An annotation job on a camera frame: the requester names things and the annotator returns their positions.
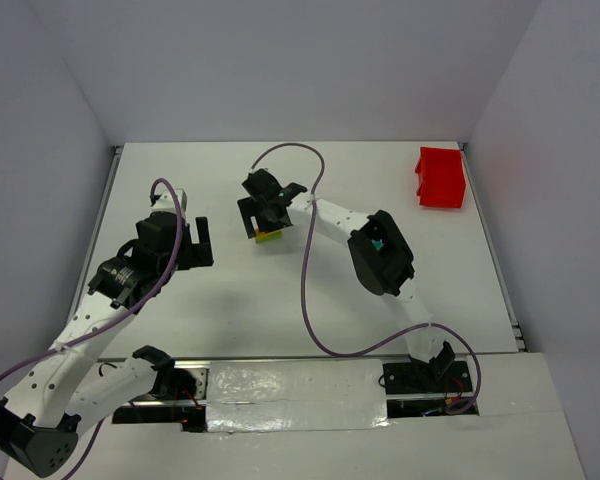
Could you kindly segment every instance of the cable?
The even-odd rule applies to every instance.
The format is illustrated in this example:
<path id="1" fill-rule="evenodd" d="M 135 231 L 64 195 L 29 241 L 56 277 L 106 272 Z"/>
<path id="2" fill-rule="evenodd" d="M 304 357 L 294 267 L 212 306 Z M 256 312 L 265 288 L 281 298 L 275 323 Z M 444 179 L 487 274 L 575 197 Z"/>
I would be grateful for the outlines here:
<path id="1" fill-rule="evenodd" d="M 442 400 L 444 400 L 446 402 L 448 398 L 449 398 L 449 379 L 447 378 L 444 382 L 444 398 Z"/>
<path id="2" fill-rule="evenodd" d="M 138 423 L 144 423 L 144 418 L 142 418 L 142 415 L 140 414 L 140 409 L 136 405 L 136 402 L 129 400 L 127 401 L 127 403 L 131 405 L 131 408 L 133 408 L 133 413 L 136 414 L 136 420 L 138 421 Z"/>
<path id="3" fill-rule="evenodd" d="M 322 180 L 322 176 L 324 175 L 325 161 L 324 161 L 324 157 L 322 156 L 322 154 L 318 150 L 316 150 L 315 148 L 313 148 L 309 145 L 305 145 L 303 143 L 295 143 L 295 142 L 286 142 L 286 143 L 280 143 L 278 145 L 275 145 L 275 146 L 269 148 L 268 150 L 266 150 L 262 155 L 260 155 L 256 159 L 256 161 L 253 163 L 253 165 L 251 166 L 251 169 L 252 170 L 255 169 L 255 167 L 268 154 L 270 154 L 271 152 L 273 152 L 279 148 L 283 148 L 283 147 L 299 147 L 299 148 L 304 148 L 306 150 L 310 150 L 320 160 L 320 173 L 318 174 L 315 181 L 313 182 L 313 185 L 311 186 L 311 195 L 313 197 L 315 197 L 316 189 L 318 188 L 318 185 L 320 184 L 320 180 Z M 309 320 L 309 313 L 307 311 L 307 288 L 306 288 L 307 287 L 307 269 L 309 266 L 309 257 L 310 257 L 310 253 L 311 253 L 311 242 L 313 240 L 313 234 L 314 234 L 314 231 L 316 228 L 317 217 L 318 217 L 318 208 L 316 206 L 316 202 L 314 199 L 314 201 L 312 202 L 311 221 L 309 222 L 309 232 L 307 233 L 307 243 L 305 245 L 304 256 L 302 258 L 302 272 L 300 274 L 300 307 L 302 309 L 302 318 L 304 320 L 304 324 L 307 329 L 307 332 L 309 333 L 311 340 L 313 340 L 313 343 L 315 343 L 316 346 L 320 350 L 322 350 L 324 353 L 326 353 L 327 355 L 331 355 L 332 357 L 352 358 L 352 357 L 361 357 L 363 355 L 366 355 L 367 353 L 371 353 L 374 350 L 377 350 L 378 348 L 383 347 L 387 343 L 392 342 L 396 338 L 401 337 L 402 335 L 406 335 L 407 333 L 411 333 L 416 330 L 420 330 L 422 328 L 435 327 L 435 328 L 444 330 L 445 332 L 447 332 L 447 333 L 451 334 L 453 337 L 455 337 L 467 349 L 467 351 L 469 352 L 469 355 L 471 355 L 471 358 L 473 359 L 473 361 L 475 362 L 475 365 L 476 365 L 476 388 L 475 388 L 473 395 L 471 397 L 461 398 L 461 399 L 457 400 L 456 402 L 451 403 L 450 405 L 447 406 L 447 408 L 445 409 L 445 412 L 448 415 L 457 415 L 457 414 L 464 413 L 467 410 L 469 410 L 476 403 L 476 399 L 478 398 L 478 394 L 480 393 L 480 387 L 482 386 L 482 370 L 480 368 L 480 362 L 478 361 L 478 356 L 473 351 L 471 346 L 465 341 L 465 339 L 462 338 L 455 331 L 453 331 L 451 328 L 447 327 L 446 325 L 442 325 L 440 323 L 435 323 L 435 322 L 418 323 L 416 325 L 412 325 L 411 327 L 400 330 L 399 332 L 396 332 L 393 335 L 390 335 L 389 337 L 385 338 L 384 340 L 381 340 L 378 343 L 371 345 L 368 348 L 359 350 L 357 352 L 351 352 L 351 353 L 336 352 L 336 351 L 331 350 L 330 348 L 326 347 L 320 341 L 320 339 L 317 337 L 315 331 L 313 330 L 311 321 Z M 457 407 L 458 404 L 465 404 L 465 405 L 461 408 L 453 408 L 453 407 Z"/>
<path id="4" fill-rule="evenodd" d="M 184 393 L 187 397 L 189 397 L 191 399 L 191 401 L 195 404 L 196 406 L 196 410 L 202 410 L 202 407 L 200 406 L 200 404 L 198 403 L 198 401 L 196 400 L 196 397 L 194 397 L 193 395 L 191 395 L 191 393 L 189 393 L 189 390 L 187 390 L 186 388 L 184 389 Z"/>
<path id="5" fill-rule="evenodd" d="M 113 363 L 109 363 L 109 362 L 104 362 L 104 363 L 101 363 L 101 364 L 100 364 L 100 366 L 98 367 L 98 375 L 100 375 L 101 377 L 104 377 L 104 373 L 102 372 L 102 367 L 104 367 L 105 365 L 106 365 L 107 367 L 118 368 L 118 367 L 117 367 L 116 365 L 114 365 Z"/>
<path id="6" fill-rule="evenodd" d="M 451 377 L 451 380 L 453 380 L 454 382 L 456 382 L 460 386 L 460 393 L 458 393 L 457 397 L 455 397 L 455 398 L 452 399 L 452 401 L 456 401 L 459 398 L 461 398 L 462 394 L 464 393 L 464 384 L 460 380 L 458 380 L 457 378 L 455 378 L 455 377 Z"/>
<path id="7" fill-rule="evenodd" d="M 171 251 L 171 256 L 169 257 L 169 262 L 167 263 L 167 267 L 165 268 L 162 275 L 160 275 L 160 278 L 158 279 L 156 284 L 153 286 L 153 288 L 151 290 L 149 290 L 149 292 L 147 292 L 147 294 L 144 297 L 142 297 L 140 299 L 140 301 L 138 303 L 136 303 L 133 307 L 131 307 L 129 310 L 127 310 L 125 312 L 122 312 L 119 315 L 119 317 L 116 318 L 114 321 L 112 321 L 108 325 L 105 325 L 104 327 L 96 330 L 95 332 L 87 333 L 85 335 L 82 335 L 81 337 L 75 338 L 75 339 L 67 342 L 66 343 L 67 346 L 73 347 L 80 343 L 86 342 L 87 340 L 90 340 L 94 337 L 97 337 L 98 335 L 102 335 L 104 332 L 111 330 L 112 328 L 116 327 L 120 323 L 124 322 L 131 315 L 135 315 L 142 307 L 144 307 L 144 305 L 150 299 L 155 297 L 158 294 L 158 292 L 160 292 L 160 289 L 169 280 L 169 277 L 171 276 L 173 268 L 175 267 L 175 264 L 176 264 L 176 258 L 178 257 L 178 252 L 180 250 L 180 243 L 182 242 L 182 229 L 183 229 L 182 209 L 180 208 L 180 202 L 178 201 L 178 195 L 176 194 L 174 188 L 164 178 L 158 178 L 156 181 L 153 182 L 153 185 L 151 185 L 151 195 L 155 194 L 156 187 L 160 184 L 164 185 L 167 188 L 167 190 L 169 191 L 169 194 L 173 198 L 173 202 L 176 207 L 176 239 L 173 244 L 173 250 Z M 23 361 L 17 363 L 13 367 L 5 370 L 4 372 L 2 372 L 0 374 L 0 383 L 5 378 L 14 374 L 21 368 L 24 368 L 27 365 L 31 365 L 33 363 L 38 363 L 41 360 L 52 357 L 53 355 L 57 355 L 58 353 L 60 353 L 60 352 L 55 349 L 51 349 L 51 350 L 47 350 L 46 352 L 40 353 L 38 355 L 35 355 L 31 358 L 27 358 L 26 360 L 23 360 Z M 93 443 L 95 442 L 96 436 L 99 431 L 100 431 L 100 428 L 97 427 L 96 430 L 93 432 L 93 436 L 92 436 L 91 440 L 89 441 L 89 446 L 87 447 L 84 454 L 82 455 L 82 457 L 76 464 L 76 467 L 79 467 L 80 465 L 82 465 L 82 463 L 86 459 L 87 455 L 91 451 L 91 447 L 93 446 Z M 64 477 L 62 480 L 67 480 L 68 478 L 70 478 L 77 471 L 76 467 L 74 467 L 71 470 L 71 472 L 69 472 L 69 474 L 66 477 Z"/>

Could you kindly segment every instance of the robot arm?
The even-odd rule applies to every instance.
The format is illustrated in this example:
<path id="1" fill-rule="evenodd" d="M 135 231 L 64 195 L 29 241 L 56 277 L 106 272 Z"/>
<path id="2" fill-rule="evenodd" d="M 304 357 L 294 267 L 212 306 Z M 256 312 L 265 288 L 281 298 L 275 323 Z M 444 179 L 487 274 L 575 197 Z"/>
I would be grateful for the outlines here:
<path id="1" fill-rule="evenodd" d="M 177 199 L 184 223 L 184 191 L 177 191 Z M 136 224 L 138 238 L 98 267 L 87 294 L 51 347 L 58 354 L 35 364 L 0 399 L 0 449 L 39 477 L 57 471 L 80 436 L 125 402 L 146 393 L 170 398 L 176 387 L 195 389 L 193 377 L 150 346 L 134 352 L 118 369 L 82 385 L 107 345 L 135 315 L 82 343 L 67 345 L 120 318 L 166 273 L 176 239 L 175 203 L 168 193 L 151 200 L 151 215 Z M 191 242 L 189 225 L 183 226 L 174 270 L 213 264 L 206 218 L 196 218 L 196 225 L 198 244 Z"/>
<path id="2" fill-rule="evenodd" d="M 369 215 L 321 198 L 314 200 L 302 185 L 291 183 L 283 188 L 263 169 L 250 173 L 242 185 L 250 196 L 239 200 L 238 206 L 250 238 L 256 235 L 254 220 L 263 233 L 308 225 L 315 201 L 315 231 L 348 247 L 358 280 L 383 297 L 399 327 L 431 321 L 416 290 L 413 253 L 387 212 Z M 433 329 L 413 332 L 405 339 L 409 356 L 427 364 L 434 378 L 441 378 L 455 358 L 451 346 Z"/>

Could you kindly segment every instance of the wall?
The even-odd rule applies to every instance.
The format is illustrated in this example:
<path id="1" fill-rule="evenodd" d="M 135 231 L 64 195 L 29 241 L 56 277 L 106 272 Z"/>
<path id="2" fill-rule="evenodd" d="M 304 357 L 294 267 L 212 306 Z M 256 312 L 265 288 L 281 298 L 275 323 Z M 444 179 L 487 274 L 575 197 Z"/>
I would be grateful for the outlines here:
<path id="1" fill-rule="evenodd" d="M 544 0 L 469 142 L 525 337 L 600 479 L 600 0 Z"/>
<path id="2" fill-rule="evenodd" d="M 115 143 L 466 140 L 539 0 L 35 0 Z"/>
<path id="3" fill-rule="evenodd" d="M 111 157 L 30 7 L 0 0 L 0 372 L 62 329 Z"/>

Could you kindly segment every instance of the black bracket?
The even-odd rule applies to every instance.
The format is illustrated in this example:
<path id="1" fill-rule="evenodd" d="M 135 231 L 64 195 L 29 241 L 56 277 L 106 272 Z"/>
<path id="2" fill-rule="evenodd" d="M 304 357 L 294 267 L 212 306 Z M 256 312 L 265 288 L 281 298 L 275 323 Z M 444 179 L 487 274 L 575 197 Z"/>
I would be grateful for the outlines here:
<path id="1" fill-rule="evenodd" d="M 147 345 L 133 352 L 133 357 L 153 364 L 153 369 L 158 372 L 153 388 L 148 392 L 152 397 L 169 400 L 175 398 L 176 389 L 180 392 L 196 391 L 193 375 L 182 368 L 175 368 L 175 360 L 162 350 Z"/>
<path id="2" fill-rule="evenodd" d="M 465 392 L 473 389 L 465 361 L 452 361 L 444 374 L 434 376 L 427 364 L 421 362 L 384 363 L 384 388 L 387 395 L 446 393 L 458 391 L 460 382 Z"/>
<path id="3" fill-rule="evenodd" d="M 264 169 L 250 173 L 242 186 L 249 196 L 238 200 L 238 208 L 249 238 L 256 236 L 252 218 L 255 218 L 258 231 L 262 233 L 290 227 L 287 207 L 299 193 L 307 191 L 306 187 L 297 183 L 283 188 L 276 177 Z"/>
<path id="4" fill-rule="evenodd" d="M 10 412 L 0 400 L 0 450 L 40 478 L 59 470 L 78 444 L 77 415 L 65 415 L 57 428 L 35 427 L 35 417 L 24 419 Z"/>
<path id="5" fill-rule="evenodd" d="M 451 365 L 456 359 L 456 354 L 453 351 L 453 347 L 449 342 L 442 343 L 442 350 L 438 353 L 437 356 L 433 357 L 428 362 L 423 362 L 422 360 L 417 360 L 415 358 L 411 358 L 411 361 L 415 365 L 420 365 L 424 367 L 427 371 L 427 377 L 429 379 L 429 383 L 431 385 L 436 385 L 442 381 L 442 379 L 447 374 Z"/>
<path id="6" fill-rule="evenodd" d="M 391 215 L 378 210 L 347 241 L 360 283 L 375 295 L 400 295 L 400 287 L 413 278 L 413 253 Z"/>
<path id="7" fill-rule="evenodd" d="M 206 217 L 196 218 L 199 243 L 193 243 L 189 226 L 182 230 L 176 259 L 178 270 L 213 265 L 213 252 Z M 129 309 L 155 285 L 164 272 L 176 239 L 174 213 L 154 212 L 136 223 L 138 238 L 125 243 L 118 254 L 103 262 L 89 282 L 89 294 L 109 297 L 114 308 Z"/>

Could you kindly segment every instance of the white tabletop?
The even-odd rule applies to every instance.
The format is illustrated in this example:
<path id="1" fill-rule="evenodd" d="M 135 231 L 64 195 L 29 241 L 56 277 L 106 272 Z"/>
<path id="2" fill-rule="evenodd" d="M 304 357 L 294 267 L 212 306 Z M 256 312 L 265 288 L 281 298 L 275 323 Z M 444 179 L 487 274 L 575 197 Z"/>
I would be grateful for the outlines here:
<path id="1" fill-rule="evenodd" d="M 371 430 L 262 434 L 182 433 L 174 424 L 107 420 L 74 478 L 584 480 L 543 356 L 482 355 L 480 362 L 480 416 L 402 418 Z M 66 475 L 90 437 L 84 435 L 71 460 L 50 479 Z M 10 461 L 5 478 L 26 480 L 31 473 Z"/>
<path id="2" fill-rule="evenodd" d="M 300 263 L 306 229 L 283 239 L 248 240 L 236 201 L 251 163 L 271 143 L 127 144 L 115 176 L 88 270 L 135 237 L 149 213 L 148 190 L 157 177 L 184 188 L 187 217 L 207 216 L 215 264 L 178 272 L 162 293 L 103 354 L 126 357 L 151 344 L 174 357 L 236 358 L 322 355 L 300 314 Z M 314 142 L 327 163 L 318 195 L 352 210 L 391 213 L 415 254 L 416 281 L 435 321 L 461 335 L 477 352 L 515 352 L 517 346 L 476 203 L 467 188 L 458 211 L 422 208 L 414 169 L 423 145 L 452 142 Z M 318 160 L 281 149 L 263 161 L 279 181 L 310 186 Z M 309 313 L 322 341 L 342 352 L 392 334 L 396 325 L 379 297 L 355 277 L 346 248 L 316 237 L 308 282 Z M 463 348 L 454 343 L 457 351 Z M 404 354 L 403 341 L 378 353 Z"/>

